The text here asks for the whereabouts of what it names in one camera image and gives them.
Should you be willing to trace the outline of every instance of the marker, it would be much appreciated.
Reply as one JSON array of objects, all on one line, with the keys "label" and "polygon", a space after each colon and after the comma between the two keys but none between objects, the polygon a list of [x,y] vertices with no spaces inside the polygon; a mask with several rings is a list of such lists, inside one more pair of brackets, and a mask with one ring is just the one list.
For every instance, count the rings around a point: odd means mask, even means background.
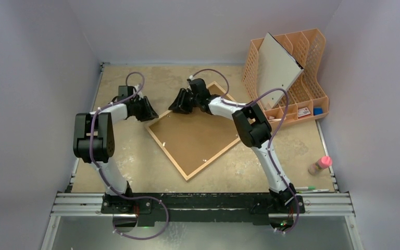
[{"label": "marker", "polygon": [[315,189],[309,191],[298,191],[299,194],[308,194],[308,193],[322,193],[322,192],[329,192],[328,189]]},{"label": "marker", "polygon": [[295,190],[297,191],[307,191],[307,190],[314,190],[315,186],[300,186],[300,187],[296,187]]}]

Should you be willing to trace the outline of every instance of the green pen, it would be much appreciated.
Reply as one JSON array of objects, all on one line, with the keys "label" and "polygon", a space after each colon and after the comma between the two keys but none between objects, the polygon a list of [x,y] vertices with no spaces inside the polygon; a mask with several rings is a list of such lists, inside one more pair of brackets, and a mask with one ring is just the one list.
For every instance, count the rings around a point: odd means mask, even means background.
[{"label": "green pen", "polygon": [[310,190],[314,190],[315,186],[300,186],[300,187],[296,187],[295,190],[297,191],[310,191]]}]

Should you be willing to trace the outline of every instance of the small box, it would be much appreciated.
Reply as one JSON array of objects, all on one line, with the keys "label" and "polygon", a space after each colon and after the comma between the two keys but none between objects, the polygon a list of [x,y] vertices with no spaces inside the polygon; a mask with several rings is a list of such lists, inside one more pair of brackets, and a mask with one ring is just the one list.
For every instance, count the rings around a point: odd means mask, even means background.
[{"label": "small box", "polygon": [[310,112],[310,110],[307,107],[300,108],[298,110],[298,118],[305,117],[305,116],[310,116],[311,114],[312,113]]}]

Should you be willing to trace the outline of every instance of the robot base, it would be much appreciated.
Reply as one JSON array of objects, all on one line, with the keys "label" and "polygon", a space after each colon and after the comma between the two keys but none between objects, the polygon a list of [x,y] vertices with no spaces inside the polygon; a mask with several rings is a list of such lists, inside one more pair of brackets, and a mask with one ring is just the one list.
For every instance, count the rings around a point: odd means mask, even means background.
[{"label": "robot base", "polygon": [[[288,205],[279,207],[270,193],[134,193],[134,196],[152,196],[161,200],[169,210],[171,222],[251,222],[256,226],[271,225],[286,229],[293,223],[288,217],[291,207],[294,213],[296,210],[294,199]],[[300,195],[297,198],[299,211],[304,213],[303,198]],[[166,220],[163,207],[151,199],[127,201],[118,196],[105,195],[101,212],[139,214],[138,227],[153,227],[156,221]],[[269,214],[284,214],[284,217],[269,218]],[[122,223],[119,220],[116,224],[131,227],[135,222]]]}]

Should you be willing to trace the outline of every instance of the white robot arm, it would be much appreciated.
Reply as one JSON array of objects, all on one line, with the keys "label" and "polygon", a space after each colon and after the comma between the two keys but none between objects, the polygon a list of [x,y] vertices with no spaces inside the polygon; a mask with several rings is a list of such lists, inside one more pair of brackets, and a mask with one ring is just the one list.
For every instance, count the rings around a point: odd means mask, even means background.
[{"label": "white robot arm", "polygon": [[233,120],[242,142],[258,157],[269,183],[269,192],[279,205],[286,206],[296,190],[281,168],[273,146],[269,146],[272,128],[258,104],[236,103],[211,95],[203,79],[188,79],[188,82],[190,89],[181,89],[169,109],[189,114],[194,107],[198,107],[210,115]]},{"label": "white robot arm", "polygon": [[[239,110],[242,110],[242,107],[245,105],[246,104],[244,104],[244,103],[236,103],[236,102],[231,102],[231,101],[225,101],[225,103],[224,103],[222,101],[221,97],[215,97],[209,103],[209,110],[211,111],[212,115],[223,116],[223,117],[233,120],[232,114],[234,114],[235,112],[237,112]],[[277,171],[276,171],[275,167],[273,166],[272,161],[269,159],[269,155],[268,155],[269,145],[268,144],[269,144],[269,140],[266,140],[265,142],[262,143],[260,148],[252,146],[251,149],[254,151],[255,155],[258,157],[258,160],[260,161],[261,166],[263,167],[263,170],[268,179],[269,189],[271,189],[272,191],[274,191],[276,193],[279,193],[281,191],[286,190],[288,187],[281,180],[280,175],[277,174]],[[286,179],[287,183],[290,183],[289,178],[286,176],[283,169],[281,168],[280,161],[278,161],[278,157],[275,153],[275,150],[273,149],[273,146],[271,146],[270,150],[271,150],[272,158],[275,161],[277,168],[280,170],[281,175],[283,175],[283,177],[284,177],[284,179]]]},{"label": "white robot arm", "polygon": [[[136,91],[136,87],[119,86],[117,101],[121,101]],[[141,92],[124,102],[112,105],[100,112],[96,118],[95,132],[93,142],[93,155],[100,166],[97,166],[91,161],[90,151],[90,124],[95,112],[81,113],[76,115],[74,123],[74,155],[82,158],[85,163],[90,163],[96,171],[102,171],[107,182],[121,194],[127,194],[129,188],[128,182],[120,173],[116,162],[111,158],[114,154],[114,133],[113,124],[121,120],[126,120],[130,116],[135,116],[139,121],[148,121],[158,117],[156,112],[151,107],[148,98],[143,96]],[[109,186],[105,184],[105,193],[116,195]]]}]

